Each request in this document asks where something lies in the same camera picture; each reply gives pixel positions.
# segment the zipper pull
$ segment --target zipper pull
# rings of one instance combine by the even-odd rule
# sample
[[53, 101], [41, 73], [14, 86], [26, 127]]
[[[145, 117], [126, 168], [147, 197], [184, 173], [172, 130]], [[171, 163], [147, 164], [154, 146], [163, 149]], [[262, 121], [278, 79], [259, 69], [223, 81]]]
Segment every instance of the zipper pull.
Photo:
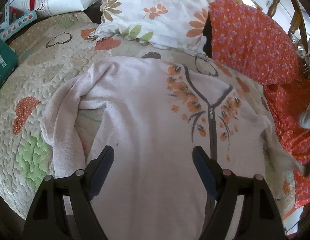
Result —
[[213, 119], [213, 109], [212, 108], [209, 109], [209, 118]]

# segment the green box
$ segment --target green box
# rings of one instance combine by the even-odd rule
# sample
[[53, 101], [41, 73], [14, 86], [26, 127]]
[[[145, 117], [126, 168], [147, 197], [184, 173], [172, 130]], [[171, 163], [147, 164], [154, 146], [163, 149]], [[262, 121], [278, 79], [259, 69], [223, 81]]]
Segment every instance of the green box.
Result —
[[15, 52], [0, 39], [0, 88], [18, 66]]

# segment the cardboard box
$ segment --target cardboard box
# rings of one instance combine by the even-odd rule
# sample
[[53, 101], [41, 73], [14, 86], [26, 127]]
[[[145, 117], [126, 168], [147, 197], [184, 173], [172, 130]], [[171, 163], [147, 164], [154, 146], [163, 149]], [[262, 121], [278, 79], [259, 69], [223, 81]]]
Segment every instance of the cardboard box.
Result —
[[0, 39], [0, 88], [18, 66], [15, 52]]

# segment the red floral fabric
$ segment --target red floral fabric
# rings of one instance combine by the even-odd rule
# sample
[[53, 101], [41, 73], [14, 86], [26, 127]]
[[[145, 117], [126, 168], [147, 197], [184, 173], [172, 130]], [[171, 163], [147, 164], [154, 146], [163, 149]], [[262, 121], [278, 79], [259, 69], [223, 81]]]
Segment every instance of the red floral fabric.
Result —
[[[310, 160], [310, 129], [301, 128], [298, 119], [310, 103], [310, 80], [264, 86], [264, 94], [284, 150], [300, 163], [307, 163]], [[310, 176], [304, 178], [294, 172], [294, 178], [295, 207], [299, 208], [310, 201]]]
[[209, 4], [213, 59], [262, 85], [302, 80], [285, 31], [262, 11], [232, 0]]

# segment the quilted bedspread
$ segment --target quilted bedspread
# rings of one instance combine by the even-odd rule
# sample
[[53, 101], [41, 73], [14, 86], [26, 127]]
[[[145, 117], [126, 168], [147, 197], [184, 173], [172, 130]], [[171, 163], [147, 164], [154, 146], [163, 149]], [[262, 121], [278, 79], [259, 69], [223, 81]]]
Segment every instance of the quilted bedspread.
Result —
[[[261, 85], [205, 55], [196, 57], [174, 50], [159, 50], [116, 36], [97, 43], [86, 37], [98, 25], [84, 13], [53, 16], [37, 23], [11, 44], [19, 56], [19, 67], [0, 90], [0, 195], [21, 217], [43, 177], [54, 175], [52, 148], [43, 141], [40, 130], [42, 110], [55, 91], [69, 79], [84, 73], [105, 56], [157, 58], [183, 63], [193, 71], [213, 75], [231, 84], [255, 111], [274, 121]], [[102, 121], [103, 109], [79, 110], [76, 129], [87, 156]], [[274, 181], [266, 164], [266, 180]], [[283, 185], [286, 197], [278, 200], [281, 214], [295, 201], [293, 173], [287, 172]]]

